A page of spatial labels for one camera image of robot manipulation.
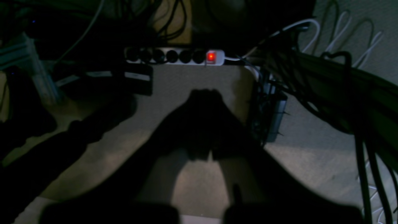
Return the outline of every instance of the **power strip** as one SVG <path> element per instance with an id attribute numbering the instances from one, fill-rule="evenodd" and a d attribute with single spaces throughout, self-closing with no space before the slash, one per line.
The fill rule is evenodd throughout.
<path id="1" fill-rule="evenodd" d="M 163 62 L 156 62 L 153 59 L 153 55 L 154 52 L 156 50 L 160 50 L 161 52 L 163 52 L 164 54 L 164 61 Z M 129 60 L 128 54 L 129 51 L 135 51 L 137 52 L 137 54 L 134 54 L 134 56 L 137 56 L 137 58 L 135 58 L 135 61 Z M 146 56 L 150 56 L 151 59 L 149 61 L 148 64 L 166 64 L 166 65 L 208 65 L 208 66 L 221 66 L 224 64 L 224 60 L 225 60 L 225 52 L 223 50 L 208 50 L 208 51 L 203 51 L 202 49 L 190 49 L 190 48 L 176 48 L 176 47 L 160 47 L 160 48 L 141 48 L 139 49 L 139 52 L 136 48 L 132 48 L 132 47 L 126 47 L 124 50 L 124 55 L 125 55 L 125 59 L 128 63 L 134 63 L 134 64 L 141 64 L 141 63 L 147 63 L 142 61 L 142 57 L 138 56 L 138 54 L 142 53 L 142 52 L 146 52 Z M 169 60 L 167 60 L 167 54 L 168 52 L 174 51 L 176 53 L 176 57 L 178 57 L 175 60 L 175 62 L 170 62 Z M 195 55 L 199 55 L 200 54 L 200 60 L 196 60 Z"/>

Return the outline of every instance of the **red power switch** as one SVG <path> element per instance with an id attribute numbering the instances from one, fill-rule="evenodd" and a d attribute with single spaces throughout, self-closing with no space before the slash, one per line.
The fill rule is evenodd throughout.
<path id="1" fill-rule="evenodd" d="M 208 53 L 207 54 L 207 61 L 216 61 L 216 54 L 215 53 Z"/>

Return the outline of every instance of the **white cable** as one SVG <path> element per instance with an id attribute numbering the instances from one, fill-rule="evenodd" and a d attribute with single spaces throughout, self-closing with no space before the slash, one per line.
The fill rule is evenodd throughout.
<path id="1" fill-rule="evenodd" d="M 382 211 L 380 212 L 380 215 L 378 216 L 378 219 L 377 219 L 377 223 L 378 223 L 378 224 L 383 224 L 382 222 L 380 222 L 380 218 L 381 218 L 381 216 L 383 215 L 383 213 L 384 213 L 384 210 L 382 210 Z"/>
<path id="2" fill-rule="evenodd" d="M 286 30 L 288 30 L 288 29 L 290 29 L 290 28 L 292 28 L 292 27 L 295 27 L 295 26 L 300 25 L 300 24 L 303 24 L 303 23 L 308 23 L 308 22 L 315 24 L 316 33 L 315 33 L 315 36 L 313 37 L 313 39 L 310 41 L 310 43 L 302 50 L 302 52 L 305 52 L 305 51 L 313 44 L 313 42 L 318 38 L 319 33 L 320 33 L 320 25 L 319 25 L 318 21 L 316 21 L 316 20 L 314 20 L 314 19 L 300 20 L 300 21 L 295 22 L 295 23 L 293 23 L 293 24 L 291 24 L 291 25 L 289 25 L 289 26 L 287 26 L 287 27 L 284 27 L 284 28 L 282 29 L 283 31 L 286 31 Z M 269 37 L 274 37 L 274 36 L 276 36 L 276 35 L 278 35 L 278 34 L 280 34 L 280 31 L 276 31 L 275 33 L 271 34 Z M 261 44 L 263 44 L 264 42 L 265 42 L 265 39 L 261 40 L 261 41 L 258 43 L 258 45 L 261 45 Z M 250 55 L 251 55 L 254 51 L 256 51 L 256 50 L 257 50 L 257 46 L 256 46 L 256 47 L 253 47 L 249 52 L 247 52 L 245 55 L 243 55 L 242 58 L 246 58 L 246 57 L 250 56 Z M 239 59 L 239 58 L 233 58 L 233 57 L 225 57 L 225 60 L 229 60 L 229 61 L 239 61 L 240 59 Z"/>
<path id="3" fill-rule="evenodd" d="M 84 31 L 83 35 L 56 61 L 55 64 L 58 64 L 58 62 L 60 62 L 87 35 L 87 33 L 90 31 L 91 27 L 94 25 L 95 21 L 97 20 L 100 12 L 102 11 L 104 3 L 105 3 L 105 0 L 101 0 L 96 14 L 94 15 L 94 17 L 91 20 L 90 24 L 88 25 L 87 29 Z"/>
<path id="4" fill-rule="evenodd" d="M 352 67 L 355 67 L 357 69 L 362 68 L 366 61 L 369 58 L 370 53 L 372 52 L 373 48 L 381 41 L 381 39 L 384 37 L 383 31 L 378 32 L 371 41 L 371 44 L 369 48 L 359 57 L 359 59 L 352 64 Z"/>
<path id="5" fill-rule="evenodd" d="M 338 30 L 339 30 L 339 28 L 340 28 L 341 21 L 342 21 L 343 17 L 344 17 L 346 14 L 348 15 L 347 23 L 345 24 L 345 26 L 344 26 L 344 27 L 341 29 L 341 31 L 339 32 Z M 334 47 L 334 44 L 335 44 L 336 41 L 341 37 L 341 35 L 347 30 L 348 25 L 351 23 L 351 20 L 352 20 L 352 17 L 351 17 L 350 12 L 349 12 L 348 10 L 346 10 L 346 11 L 344 11 L 344 12 L 342 12 L 342 13 L 340 14 L 339 20 L 338 20 L 337 23 L 336 23 L 336 29 L 334 30 L 333 40 L 330 42 L 330 44 L 328 45 L 328 47 L 325 49 L 325 52 L 331 52 L 331 51 L 332 51 L 332 49 L 333 49 L 333 47 Z"/>

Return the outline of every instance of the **white power strip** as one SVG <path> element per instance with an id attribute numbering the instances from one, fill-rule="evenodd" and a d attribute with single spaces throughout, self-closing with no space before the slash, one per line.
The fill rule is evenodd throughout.
<path id="1" fill-rule="evenodd" d="M 132 63 L 132 64 L 141 64 L 143 63 L 140 59 L 138 59 L 137 61 L 130 61 L 127 60 L 127 51 L 130 49 L 130 47 L 126 47 L 124 50 L 124 55 L 126 58 L 126 61 L 128 63 Z M 141 51 L 143 50 L 147 50 L 149 52 L 152 53 L 152 48 L 141 48 Z M 155 50 L 161 50 L 164 55 L 165 55 L 165 60 L 166 60 L 166 54 L 168 51 L 175 51 L 177 52 L 178 55 L 180 55 L 181 52 L 183 51 L 192 51 L 196 52 L 196 51 L 201 51 L 201 49 L 195 49 L 194 51 L 192 49 L 189 48 L 176 48 L 176 47 L 160 47 L 160 48 L 155 48 Z M 193 61 L 193 59 L 190 60 L 190 62 L 188 63 L 183 63 L 182 61 L 180 61 L 180 59 L 178 59 L 176 62 L 171 63 L 171 62 L 167 62 L 165 63 L 166 65 L 208 65 L 208 66 L 221 66 L 224 64 L 224 60 L 225 60 L 225 52 L 223 50 L 208 50 L 205 56 L 205 60 L 202 63 L 196 63 Z M 156 63 L 156 61 L 154 59 L 150 60 L 151 63 Z"/>

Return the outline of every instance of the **white wire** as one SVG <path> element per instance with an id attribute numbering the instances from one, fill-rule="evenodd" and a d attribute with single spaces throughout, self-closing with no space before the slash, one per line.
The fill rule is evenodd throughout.
<path id="1" fill-rule="evenodd" d="M 371 44 L 369 48 L 359 57 L 359 59 L 353 63 L 353 67 L 360 69 L 362 68 L 365 63 L 367 62 L 370 53 L 372 52 L 373 48 L 381 41 L 381 39 L 384 37 L 383 31 L 378 32 L 371 41 Z"/>
<path id="2" fill-rule="evenodd" d="M 344 27 L 341 29 L 341 31 L 339 32 L 338 30 L 339 30 L 339 28 L 340 28 L 341 21 L 342 21 L 343 17 L 344 17 L 346 14 L 348 15 L 347 23 L 345 24 L 345 26 L 344 26 Z M 351 20 L 352 20 L 352 17 L 350 16 L 350 12 L 349 12 L 348 10 L 346 10 L 346 11 L 344 11 L 344 12 L 342 12 L 342 13 L 340 14 L 340 17 L 339 17 L 339 20 L 337 21 L 336 29 L 335 29 L 335 32 L 334 32 L 334 35 L 333 35 L 333 40 L 330 42 L 330 44 L 328 45 L 328 47 L 325 49 L 326 52 L 331 52 L 331 51 L 332 51 L 332 49 L 333 49 L 333 47 L 334 47 L 334 44 L 335 44 L 336 41 L 341 37 L 341 35 L 347 30 L 348 25 L 351 23 Z"/>
<path id="3" fill-rule="evenodd" d="M 286 30 L 288 30 L 288 29 L 290 29 L 290 28 L 292 28 L 292 27 L 295 27 L 295 26 L 300 25 L 300 24 L 303 24 L 303 23 L 308 23 L 308 22 L 315 24 L 316 33 L 315 33 L 315 36 L 313 37 L 313 39 L 310 41 L 310 43 L 302 50 L 302 52 L 305 52 L 305 51 L 313 44 L 313 42 L 318 38 L 319 33 L 320 33 L 320 25 L 319 25 L 318 21 L 316 21 L 316 20 L 314 20 L 314 19 L 300 20 L 300 21 L 295 22 L 295 23 L 293 23 L 293 24 L 291 24 L 291 25 L 289 25 L 289 26 L 287 26 L 287 27 L 284 27 L 284 28 L 282 29 L 283 31 L 286 31 Z M 278 35 L 278 34 L 280 34 L 280 33 L 281 33 L 280 31 L 276 31 L 275 33 L 271 34 L 269 37 L 274 37 L 274 36 L 276 36 L 276 35 Z M 263 44 L 264 42 L 265 42 L 265 39 L 261 40 L 261 41 L 258 43 L 258 45 L 261 45 L 261 44 Z M 253 47 L 249 52 L 247 52 L 245 55 L 243 55 L 242 58 L 246 58 L 246 57 L 250 56 L 250 55 L 251 55 L 254 51 L 256 51 L 256 50 L 257 50 L 257 46 L 256 46 L 256 47 Z M 229 61 L 239 61 L 240 59 L 239 59 L 239 58 L 233 58 L 233 57 L 225 57 L 225 60 L 229 60 Z"/>
<path id="4" fill-rule="evenodd" d="M 90 31 L 91 27 L 94 25 L 95 21 L 97 20 L 100 12 L 102 11 L 104 3 L 105 3 L 105 0 L 101 0 L 101 2 L 99 3 L 99 6 L 98 6 L 96 14 L 92 18 L 90 24 L 88 25 L 87 29 L 84 31 L 83 35 L 57 60 L 57 62 L 55 64 L 60 62 L 87 35 L 87 33 Z"/>
<path id="5" fill-rule="evenodd" d="M 380 218 L 381 218 L 381 216 L 383 215 L 383 213 L 384 213 L 384 210 L 382 210 L 382 211 L 380 212 L 380 215 L 378 216 L 378 219 L 377 219 L 377 223 L 378 223 L 378 224 L 383 224 L 382 222 L 380 222 Z"/>

